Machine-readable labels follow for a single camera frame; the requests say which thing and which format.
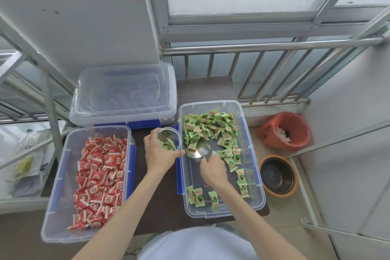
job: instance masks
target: floor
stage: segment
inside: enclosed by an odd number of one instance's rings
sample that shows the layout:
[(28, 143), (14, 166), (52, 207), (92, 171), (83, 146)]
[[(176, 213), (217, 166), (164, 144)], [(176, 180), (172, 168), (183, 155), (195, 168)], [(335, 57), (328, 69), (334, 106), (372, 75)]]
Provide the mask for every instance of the floor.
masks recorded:
[[(256, 128), (251, 128), (250, 133), (258, 160), (268, 154), (282, 154), (264, 148), (256, 136)], [(309, 260), (337, 260), (327, 235), (307, 231), (301, 227), (300, 217), (308, 216), (308, 214), (300, 192), (287, 199), (279, 199), (269, 194), (266, 194), (266, 198), (270, 207), (270, 214), (264, 219)], [(0, 240), (1, 258), (8, 260), (29, 258), (70, 260), (84, 246), (84, 243), (43, 243), (40, 236), (43, 218), (44, 211), (0, 215), (2, 229)], [(231, 221), (229, 224), (245, 238), (245, 234), (236, 221)], [(140, 249), (137, 248), (142, 248), (152, 235), (146, 234), (134, 237), (127, 251), (131, 253), (135, 250), (135, 254), (138, 253)], [(127, 255), (123, 259), (135, 260), (136, 256)]]

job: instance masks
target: plastic storage bin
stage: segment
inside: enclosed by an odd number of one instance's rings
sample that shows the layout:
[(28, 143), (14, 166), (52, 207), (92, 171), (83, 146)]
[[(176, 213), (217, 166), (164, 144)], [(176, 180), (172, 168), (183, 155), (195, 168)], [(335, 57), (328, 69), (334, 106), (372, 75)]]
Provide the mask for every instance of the plastic storage bin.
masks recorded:
[[(277, 127), (285, 130), (291, 142), (280, 139), (276, 132)], [(309, 126), (302, 117), (292, 112), (281, 112), (273, 116), (257, 130), (257, 135), (268, 147), (290, 150), (300, 150), (307, 147), (311, 139)]]
[(81, 126), (159, 127), (173, 122), (177, 103), (171, 64), (91, 67), (80, 74), (69, 118)]
[[(246, 202), (255, 210), (260, 210), (265, 206), (266, 198), (264, 194), (264, 188), (260, 177), (259, 167), (253, 149), (253, 144), (249, 135), (248, 126), (244, 117), (241, 105), (237, 101), (211, 101), (211, 102), (198, 102), (184, 104), (179, 108), (179, 131), (183, 134), (181, 127), (184, 123), (183, 117), (192, 114), (206, 113), (209, 110), (218, 110), (219, 112), (231, 112), (234, 116), (235, 124), (238, 128), (237, 143), (241, 148), (241, 166), (245, 169), (246, 181), (248, 182), (249, 198), (244, 198)], [(213, 151), (224, 150), (221, 146), (217, 145), (218, 140), (210, 139), (209, 144)], [(180, 162), (177, 163), (178, 168), (178, 194), (183, 195), (184, 208), (187, 214), (193, 218), (215, 218), (231, 216), (230, 211), (219, 198), (220, 207), (217, 209), (211, 208), (211, 202), (208, 192), (213, 191), (212, 187), (205, 187), (204, 181), (200, 175), (199, 164), (188, 158), (186, 155), (180, 158)], [(238, 193), (240, 193), (237, 186), (237, 174), (236, 172), (230, 173), (227, 171), (229, 182), (234, 186)], [(193, 185), (194, 188), (202, 187), (203, 197), (206, 206), (196, 208), (195, 204), (190, 204), (188, 200), (188, 194), (186, 188)]]
[(122, 203), (134, 189), (135, 146), (131, 144), (131, 130), (127, 126), (88, 127), (72, 131), (65, 142), (58, 165), (53, 190), (43, 221), (41, 237), (46, 243), (75, 243), (90, 240), (98, 228), (67, 230), (73, 223), (75, 213), (73, 193), (78, 189), (76, 182), (77, 161), (88, 137), (109, 137), (115, 134), (127, 138), (127, 156), (123, 182)]

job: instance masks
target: person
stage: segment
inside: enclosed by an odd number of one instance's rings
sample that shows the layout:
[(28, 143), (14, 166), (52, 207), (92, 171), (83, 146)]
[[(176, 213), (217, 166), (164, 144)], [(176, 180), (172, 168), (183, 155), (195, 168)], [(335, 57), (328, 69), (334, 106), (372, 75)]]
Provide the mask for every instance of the person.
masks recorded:
[[(146, 206), (164, 174), (184, 150), (167, 151), (160, 146), (154, 129), (144, 138), (147, 174), (129, 199), (73, 260), (120, 260), (133, 237)], [(249, 241), (227, 230), (211, 226), (166, 232), (147, 243), (138, 255), (151, 259), (262, 259), (307, 260), (261, 218), (227, 180), (225, 163), (212, 155), (202, 159), (200, 173), (222, 198)]]

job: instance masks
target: clear plastic container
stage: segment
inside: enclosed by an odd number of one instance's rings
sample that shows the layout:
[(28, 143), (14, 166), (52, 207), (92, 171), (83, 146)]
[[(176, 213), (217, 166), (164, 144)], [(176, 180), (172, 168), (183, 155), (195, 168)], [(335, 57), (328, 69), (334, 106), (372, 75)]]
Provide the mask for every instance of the clear plastic container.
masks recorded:
[(69, 118), (81, 126), (148, 120), (169, 124), (177, 102), (171, 64), (91, 67), (80, 74)]
[(113, 134), (120, 138), (127, 138), (128, 140), (122, 203), (133, 192), (135, 146), (131, 144), (131, 130), (124, 125), (107, 125), (73, 130), (66, 138), (43, 221), (41, 237), (44, 242), (83, 242), (90, 240), (98, 232), (98, 228), (67, 230), (73, 223), (72, 215), (75, 213), (73, 194), (78, 189), (76, 182), (77, 161), (81, 158), (81, 151), (88, 137), (109, 137)]
[[(245, 116), (241, 105), (237, 101), (211, 101), (211, 102), (198, 102), (181, 105), (179, 108), (179, 131), (182, 132), (181, 125), (184, 123), (184, 116), (189, 113), (202, 114), (207, 113), (209, 110), (218, 110), (218, 112), (231, 112), (234, 116), (235, 125), (238, 128), (237, 143), (241, 148), (241, 165), (239, 168), (243, 168), (245, 171), (246, 181), (248, 183), (249, 198), (244, 198), (245, 201), (254, 209), (260, 210), (265, 206), (266, 197), (264, 194), (264, 188), (261, 181), (259, 172), (259, 166), (257, 165), (257, 159), (255, 151), (253, 149), (252, 140), (250, 138), (248, 126), (246, 125)], [(210, 139), (209, 144), (213, 151), (224, 150), (225, 148), (217, 145), (215, 139)], [(184, 200), (184, 208), (187, 214), (193, 218), (215, 218), (231, 216), (230, 211), (224, 204), (221, 197), (219, 199), (219, 208), (212, 209), (208, 192), (213, 191), (212, 187), (205, 187), (205, 182), (200, 175), (199, 164), (188, 158), (186, 155), (180, 158), (181, 168), (181, 187)], [(227, 170), (227, 176), (229, 182), (234, 186), (238, 193), (240, 190), (237, 185), (237, 173), (234, 171), (230, 173)], [(206, 205), (204, 207), (195, 207), (195, 204), (190, 204), (188, 200), (187, 187), (193, 185), (194, 188), (201, 187), (203, 189), (203, 197)]]

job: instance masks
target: table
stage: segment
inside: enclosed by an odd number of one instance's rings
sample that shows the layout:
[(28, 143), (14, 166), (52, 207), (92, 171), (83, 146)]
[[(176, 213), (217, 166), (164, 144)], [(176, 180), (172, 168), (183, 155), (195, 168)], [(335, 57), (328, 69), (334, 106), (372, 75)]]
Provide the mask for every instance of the table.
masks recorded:
[[(178, 109), (182, 104), (214, 100), (236, 100), (237, 92), (233, 88), (230, 76), (203, 77), (194, 79), (179, 79), (176, 81), (178, 89)], [(173, 126), (178, 121), (175, 116)], [(134, 188), (141, 182), (147, 172), (145, 160), (144, 137), (150, 134), (148, 129), (134, 129), (132, 135), (137, 146)], [(270, 212), (268, 204), (257, 211), (261, 216)], [(183, 196), (177, 194), (176, 166), (171, 167), (163, 177), (152, 196), (134, 235), (164, 232), (182, 228), (203, 226), (234, 220), (233, 216), (221, 218), (192, 218), (184, 209)]]

